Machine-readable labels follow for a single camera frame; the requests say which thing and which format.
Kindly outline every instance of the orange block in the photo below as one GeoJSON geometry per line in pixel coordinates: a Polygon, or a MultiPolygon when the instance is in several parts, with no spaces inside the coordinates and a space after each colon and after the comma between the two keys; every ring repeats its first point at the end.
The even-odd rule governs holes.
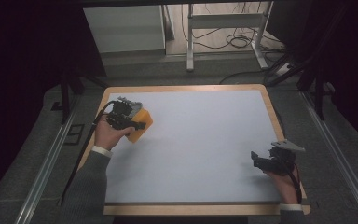
{"type": "Polygon", "coordinates": [[[130,142],[135,143],[136,141],[138,141],[138,139],[141,137],[141,135],[144,134],[144,132],[146,132],[146,130],[150,127],[150,125],[152,125],[153,120],[150,117],[149,112],[142,108],[131,119],[131,121],[146,123],[144,129],[138,129],[137,131],[135,131],[135,132],[131,133],[129,136],[127,136],[127,138],[129,139],[130,142]]]}

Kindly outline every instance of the wooden floor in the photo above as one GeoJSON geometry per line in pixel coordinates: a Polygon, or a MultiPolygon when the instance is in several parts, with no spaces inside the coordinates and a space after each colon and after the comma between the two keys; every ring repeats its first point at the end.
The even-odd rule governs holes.
{"type": "MultiPolygon", "coordinates": [[[[253,3],[219,3],[219,4],[195,4],[193,6],[193,14],[229,14],[229,13],[256,13],[257,10],[262,12],[265,10],[267,3],[261,2],[260,7],[258,2],[253,3]]],[[[166,42],[166,53],[167,55],[172,54],[184,54],[186,53],[187,46],[187,14],[188,14],[188,5],[170,5],[169,11],[173,23],[174,31],[174,40],[169,40],[166,42]]],[[[203,29],[203,30],[193,30],[193,35],[195,37],[205,35],[213,29],[203,29]]],[[[219,48],[227,44],[227,37],[233,35],[235,32],[236,35],[246,35],[250,39],[255,38],[256,32],[248,28],[238,28],[238,29],[220,29],[216,32],[213,32],[209,35],[200,38],[193,38],[193,41],[196,43],[201,43],[203,45],[219,48]]],[[[264,36],[276,39],[274,36],[264,33],[264,36]]],[[[237,46],[246,45],[244,41],[234,40],[233,42],[237,46]]],[[[272,48],[272,49],[282,49],[284,48],[283,44],[278,41],[270,40],[263,37],[261,44],[263,46],[272,48]]],[[[194,52],[231,52],[231,51],[248,51],[252,50],[252,47],[248,45],[246,48],[235,48],[231,45],[228,45],[221,49],[209,49],[202,45],[195,44],[194,52]]]]}

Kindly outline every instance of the gray carpet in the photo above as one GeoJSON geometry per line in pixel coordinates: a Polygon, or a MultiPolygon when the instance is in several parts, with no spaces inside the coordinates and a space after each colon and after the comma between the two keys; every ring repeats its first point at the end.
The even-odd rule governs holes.
{"type": "MultiPolygon", "coordinates": [[[[108,65],[108,77],[101,79],[112,86],[149,85],[199,85],[218,84],[224,77],[247,71],[227,79],[224,84],[262,83],[263,76],[252,55],[243,59],[202,60],[195,63],[193,73],[186,72],[183,60],[172,62],[127,63],[108,65]]],[[[274,88],[268,88],[269,97],[282,119],[285,136],[305,147],[307,152],[297,154],[301,178],[311,204],[307,215],[309,223],[358,223],[358,203],[338,170],[324,140],[316,129],[303,99],[296,90],[298,77],[291,77],[274,88]]],[[[62,147],[54,169],[36,207],[31,223],[54,223],[66,182],[75,166],[92,120],[103,95],[103,89],[82,79],[86,86],[81,97],[73,125],[83,125],[84,131],[78,145],[62,147]]],[[[54,141],[62,118],[60,111],[51,111],[54,102],[61,99],[59,88],[53,88],[45,96],[44,108],[33,131],[23,145],[0,183],[0,223],[13,223],[29,188],[40,168],[50,145],[54,141]]],[[[329,97],[324,97],[324,115],[333,135],[340,144],[353,170],[358,175],[358,132],[339,114],[329,97]]],[[[75,142],[73,136],[66,143],[75,142]]],[[[246,223],[243,217],[226,218],[221,223],[246,223]]],[[[112,222],[106,217],[106,223],[112,222]]],[[[188,223],[205,223],[207,217],[194,217],[188,223]]],[[[162,223],[161,218],[117,217],[115,223],[162,223]]],[[[249,217],[248,223],[278,223],[279,217],[249,217]]]]}

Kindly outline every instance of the sleeve cuff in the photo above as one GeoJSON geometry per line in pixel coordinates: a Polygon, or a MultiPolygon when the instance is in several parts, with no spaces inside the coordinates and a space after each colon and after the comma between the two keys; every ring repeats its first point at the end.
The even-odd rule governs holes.
{"type": "Polygon", "coordinates": [[[285,211],[302,211],[302,205],[301,204],[286,204],[286,203],[281,203],[279,205],[279,208],[281,210],[285,210],[285,211]]]}
{"type": "Polygon", "coordinates": [[[109,157],[109,158],[111,158],[113,155],[113,152],[97,146],[93,146],[91,151],[98,152],[100,154],[103,154],[105,157],[109,157]]]}

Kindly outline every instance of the gray sleeve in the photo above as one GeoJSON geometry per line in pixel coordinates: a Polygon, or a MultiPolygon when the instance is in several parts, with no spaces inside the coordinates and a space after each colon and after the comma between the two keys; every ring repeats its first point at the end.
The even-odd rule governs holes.
{"type": "Polygon", "coordinates": [[[64,196],[57,223],[102,223],[109,161],[100,153],[89,153],[64,196]]]}
{"type": "Polygon", "coordinates": [[[281,224],[306,224],[303,211],[281,210],[281,224]]]}

